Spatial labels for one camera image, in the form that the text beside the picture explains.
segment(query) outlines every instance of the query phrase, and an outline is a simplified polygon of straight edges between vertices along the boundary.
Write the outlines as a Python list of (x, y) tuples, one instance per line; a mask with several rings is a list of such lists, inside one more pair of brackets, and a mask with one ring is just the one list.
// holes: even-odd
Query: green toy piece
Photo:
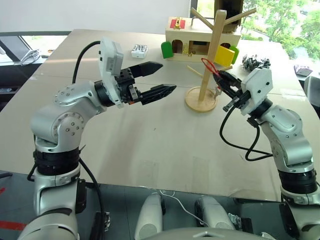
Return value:
[(169, 41), (161, 43), (161, 51), (164, 59), (172, 58), (174, 56), (172, 45)]
[(236, 60), (237, 60), (237, 57), (239, 55), (239, 49), (236, 47), (236, 46), (231, 46), (229, 47), (230, 50), (234, 51), (234, 56), (233, 56), (233, 59), (232, 59), (232, 64), (235, 64)]

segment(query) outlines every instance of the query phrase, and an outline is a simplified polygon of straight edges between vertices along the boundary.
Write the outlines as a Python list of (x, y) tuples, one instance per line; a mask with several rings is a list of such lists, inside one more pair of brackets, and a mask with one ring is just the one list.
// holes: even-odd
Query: wall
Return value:
[(189, 0), (0, 0), (0, 32), (94, 29), (164, 34)]

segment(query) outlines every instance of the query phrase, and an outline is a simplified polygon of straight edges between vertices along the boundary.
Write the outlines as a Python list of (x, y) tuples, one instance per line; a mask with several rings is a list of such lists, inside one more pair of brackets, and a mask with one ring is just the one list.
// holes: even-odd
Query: red string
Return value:
[(201, 61), (203, 62), (203, 64), (205, 65), (205, 67), (212, 72), (213, 74), (217, 74), (219, 75), (219, 72), (217, 71), (215, 65), (213, 64), (213, 62), (211, 62), (210, 60), (208, 60), (207, 58), (202, 57)]

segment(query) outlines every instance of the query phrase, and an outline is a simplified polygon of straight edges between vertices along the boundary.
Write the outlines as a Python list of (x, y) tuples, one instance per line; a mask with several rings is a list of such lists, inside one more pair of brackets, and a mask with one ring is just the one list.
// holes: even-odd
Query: windowsill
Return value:
[[(47, 57), (40, 57), (37, 61), (30, 64), (43, 64), (47, 59), (48, 59)], [(20, 66), (20, 62), (19, 61), (0, 62), (0, 67), (3, 67), (3, 66)]]

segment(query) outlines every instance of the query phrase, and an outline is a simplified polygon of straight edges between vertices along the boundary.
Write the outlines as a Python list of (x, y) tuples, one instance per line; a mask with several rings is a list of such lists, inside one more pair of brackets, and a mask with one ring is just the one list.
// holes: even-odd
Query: red floor marking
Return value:
[(0, 229), (10, 229), (22, 231), (27, 224), (13, 221), (0, 221)]

